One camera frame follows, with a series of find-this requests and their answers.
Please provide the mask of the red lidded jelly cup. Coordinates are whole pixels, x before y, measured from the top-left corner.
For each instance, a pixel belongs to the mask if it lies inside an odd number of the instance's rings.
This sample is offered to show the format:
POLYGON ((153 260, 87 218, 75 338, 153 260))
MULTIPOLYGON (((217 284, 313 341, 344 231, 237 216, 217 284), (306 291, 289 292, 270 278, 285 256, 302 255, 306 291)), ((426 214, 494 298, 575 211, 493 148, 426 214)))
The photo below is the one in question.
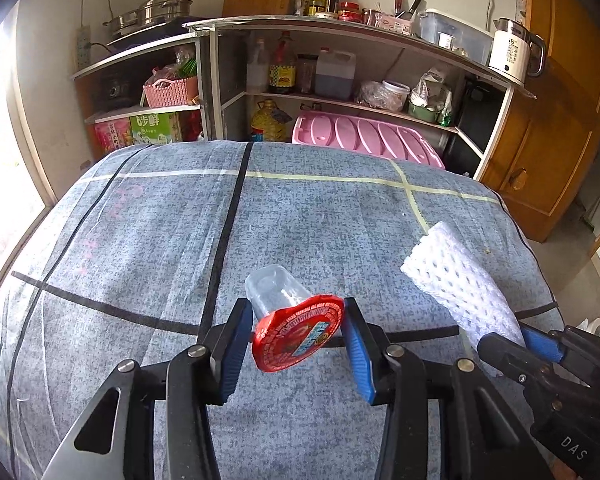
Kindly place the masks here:
POLYGON ((258 320, 252 356, 265 373, 312 356, 336 335, 343 319, 342 298, 310 292, 279 264, 252 271, 245 290, 258 320))

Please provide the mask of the blue plaid tablecloth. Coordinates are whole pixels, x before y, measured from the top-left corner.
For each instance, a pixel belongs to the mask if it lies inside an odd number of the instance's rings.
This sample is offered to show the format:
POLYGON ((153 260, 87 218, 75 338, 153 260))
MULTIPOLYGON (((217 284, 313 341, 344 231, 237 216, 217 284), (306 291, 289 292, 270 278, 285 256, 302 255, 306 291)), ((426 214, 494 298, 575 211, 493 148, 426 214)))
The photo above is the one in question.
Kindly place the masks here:
POLYGON ((48 214, 0 289, 0 462, 43 474, 123 360, 173 359, 222 323, 253 271, 352 297, 424 360, 464 356, 449 312, 401 270, 450 226, 540 330, 564 325, 538 260, 480 183, 332 148, 214 141, 116 151, 48 214))

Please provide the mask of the wooden door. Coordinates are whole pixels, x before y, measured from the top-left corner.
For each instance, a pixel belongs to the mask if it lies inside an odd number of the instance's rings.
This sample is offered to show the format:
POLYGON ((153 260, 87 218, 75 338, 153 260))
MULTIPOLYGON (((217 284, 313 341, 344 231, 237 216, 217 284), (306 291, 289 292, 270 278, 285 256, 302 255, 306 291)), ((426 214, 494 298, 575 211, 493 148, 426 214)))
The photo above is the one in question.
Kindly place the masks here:
POLYGON ((481 182, 530 240, 543 243, 576 197, 600 146, 600 25, 579 0, 527 0, 545 40, 544 73, 516 92, 481 182))

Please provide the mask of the green cardboard box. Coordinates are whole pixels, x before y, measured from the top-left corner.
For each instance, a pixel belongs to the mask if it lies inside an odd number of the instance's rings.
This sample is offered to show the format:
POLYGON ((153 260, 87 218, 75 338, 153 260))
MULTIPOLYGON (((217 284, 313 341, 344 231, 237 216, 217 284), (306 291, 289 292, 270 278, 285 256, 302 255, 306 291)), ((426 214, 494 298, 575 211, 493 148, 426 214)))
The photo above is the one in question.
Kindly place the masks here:
POLYGON ((131 134, 135 144, 170 144, 181 142, 182 133, 178 114, 150 113, 130 118, 131 134))

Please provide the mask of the yellow cooking oil bottle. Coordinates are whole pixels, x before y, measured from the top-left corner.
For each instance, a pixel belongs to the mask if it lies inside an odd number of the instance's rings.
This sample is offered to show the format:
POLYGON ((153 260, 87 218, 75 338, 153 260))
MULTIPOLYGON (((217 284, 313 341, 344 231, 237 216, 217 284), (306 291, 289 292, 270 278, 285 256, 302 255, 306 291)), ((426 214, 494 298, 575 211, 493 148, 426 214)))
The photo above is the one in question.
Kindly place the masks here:
POLYGON ((253 142, 287 142, 287 125, 291 116, 281 110, 272 99, 258 103, 250 122, 250 138, 253 142))

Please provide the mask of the pink storage box lid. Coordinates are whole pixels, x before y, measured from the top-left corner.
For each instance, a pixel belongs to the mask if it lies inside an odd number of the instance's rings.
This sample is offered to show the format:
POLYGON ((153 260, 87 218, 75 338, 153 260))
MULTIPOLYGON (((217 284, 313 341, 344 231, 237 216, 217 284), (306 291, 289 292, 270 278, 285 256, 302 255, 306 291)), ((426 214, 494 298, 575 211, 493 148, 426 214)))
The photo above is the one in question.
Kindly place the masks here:
POLYGON ((294 123, 291 140, 293 144, 444 168, 440 156, 418 131, 375 119, 302 110, 294 123))

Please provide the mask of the white metal shelf unit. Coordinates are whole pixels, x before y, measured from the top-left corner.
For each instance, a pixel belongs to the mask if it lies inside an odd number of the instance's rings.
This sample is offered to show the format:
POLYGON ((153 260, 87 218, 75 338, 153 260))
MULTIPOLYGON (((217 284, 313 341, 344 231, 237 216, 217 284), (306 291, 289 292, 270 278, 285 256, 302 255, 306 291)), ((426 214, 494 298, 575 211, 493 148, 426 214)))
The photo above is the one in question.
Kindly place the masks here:
POLYGON ((329 18, 162 24, 110 44, 74 76, 97 155, 135 143, 227 139, 334 144, 442 162, 480 178, 516 96, 531 94, 450 35, 329 18))

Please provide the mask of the pink woven basket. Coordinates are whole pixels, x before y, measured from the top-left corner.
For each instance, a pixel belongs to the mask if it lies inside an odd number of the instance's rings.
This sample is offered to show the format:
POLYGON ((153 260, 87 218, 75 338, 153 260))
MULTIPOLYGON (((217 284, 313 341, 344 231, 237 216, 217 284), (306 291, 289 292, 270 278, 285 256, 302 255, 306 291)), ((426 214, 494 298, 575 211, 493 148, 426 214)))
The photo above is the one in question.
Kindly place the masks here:
POLYGON ((198 96, 196 76, 183 79, 157 79, 145 84, 143 92, 150 107, 193 105, 198 96))

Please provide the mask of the white electric kettle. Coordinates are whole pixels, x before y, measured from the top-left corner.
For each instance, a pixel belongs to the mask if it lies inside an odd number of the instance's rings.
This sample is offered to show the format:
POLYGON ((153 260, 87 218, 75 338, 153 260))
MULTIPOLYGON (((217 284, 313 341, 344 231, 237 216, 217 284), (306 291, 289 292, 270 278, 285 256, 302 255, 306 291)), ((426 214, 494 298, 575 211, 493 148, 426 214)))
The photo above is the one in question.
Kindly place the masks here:
POLYGON ((490 70, 521 86, 528 77, 541 76, 547 51, 544 39, 509 18, 498 18, 493 25, 490 70))

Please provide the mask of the soy sauce bottle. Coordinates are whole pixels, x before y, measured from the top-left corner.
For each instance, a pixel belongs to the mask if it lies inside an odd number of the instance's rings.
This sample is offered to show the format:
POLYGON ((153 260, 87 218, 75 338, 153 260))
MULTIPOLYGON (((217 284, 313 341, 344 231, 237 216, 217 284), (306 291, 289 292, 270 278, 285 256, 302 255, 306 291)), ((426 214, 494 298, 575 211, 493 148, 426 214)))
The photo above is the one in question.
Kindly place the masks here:
POLYGON ((291 92, 296 82, 297 57, 290 32, 282 32, 271 54, 268 86, 275 93, 291 92))

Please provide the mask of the clear plastic storage container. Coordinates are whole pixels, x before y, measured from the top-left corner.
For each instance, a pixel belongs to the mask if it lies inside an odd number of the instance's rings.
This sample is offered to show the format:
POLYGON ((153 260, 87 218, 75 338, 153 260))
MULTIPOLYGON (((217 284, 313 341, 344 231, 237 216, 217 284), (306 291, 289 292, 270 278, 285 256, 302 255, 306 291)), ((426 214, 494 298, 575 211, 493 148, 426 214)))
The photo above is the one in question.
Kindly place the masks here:
POLYGON ((417 25, 419 37, 430 44, 488 65, 493 42, 490 32, 434 9, 419 13, 417 25))

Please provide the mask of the dark vinegar jug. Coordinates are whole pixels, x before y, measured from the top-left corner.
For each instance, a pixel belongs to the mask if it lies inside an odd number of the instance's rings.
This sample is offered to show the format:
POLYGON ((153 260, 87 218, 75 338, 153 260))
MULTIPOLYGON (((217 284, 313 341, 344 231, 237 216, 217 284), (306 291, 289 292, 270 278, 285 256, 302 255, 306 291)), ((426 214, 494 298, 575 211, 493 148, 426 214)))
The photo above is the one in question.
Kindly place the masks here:
POLYGON ((315 94, 340 101, 350 99, 355 67, 354 53, 321 48, 315 69, 315 94))

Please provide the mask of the white power strip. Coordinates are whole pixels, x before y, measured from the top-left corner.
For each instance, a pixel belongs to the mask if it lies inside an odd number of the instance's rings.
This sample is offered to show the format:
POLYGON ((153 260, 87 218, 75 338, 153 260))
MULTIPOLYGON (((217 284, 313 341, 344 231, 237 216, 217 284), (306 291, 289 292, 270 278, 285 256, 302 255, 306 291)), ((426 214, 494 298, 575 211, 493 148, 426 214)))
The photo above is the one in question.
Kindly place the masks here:
POLYGON ((91 63, 91 27, 81 26, 76 31, 76 68, 83 70, 91 63))

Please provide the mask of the steel steamer pot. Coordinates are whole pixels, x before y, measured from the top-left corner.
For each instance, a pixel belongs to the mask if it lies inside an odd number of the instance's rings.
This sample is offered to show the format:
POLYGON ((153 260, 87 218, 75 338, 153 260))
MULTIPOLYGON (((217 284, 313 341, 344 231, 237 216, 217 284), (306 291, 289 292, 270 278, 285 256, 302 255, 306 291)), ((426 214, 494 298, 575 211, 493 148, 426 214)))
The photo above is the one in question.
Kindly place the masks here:
POLYGON ((142 28, 187 18, 193 0, 147 0, 137 9, 116 15, 102 24, 112 39, 118 39, 142 28))

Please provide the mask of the red lidded jar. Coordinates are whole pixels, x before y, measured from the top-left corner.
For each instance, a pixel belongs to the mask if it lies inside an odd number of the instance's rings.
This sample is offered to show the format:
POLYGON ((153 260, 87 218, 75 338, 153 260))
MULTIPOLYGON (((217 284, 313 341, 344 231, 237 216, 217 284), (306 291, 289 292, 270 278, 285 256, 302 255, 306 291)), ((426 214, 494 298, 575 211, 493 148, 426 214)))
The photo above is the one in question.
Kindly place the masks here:
POLYGON ((361 23, 362 11, 360 5, 353 1, 339 3, 338 20, 344 22, 361 23))

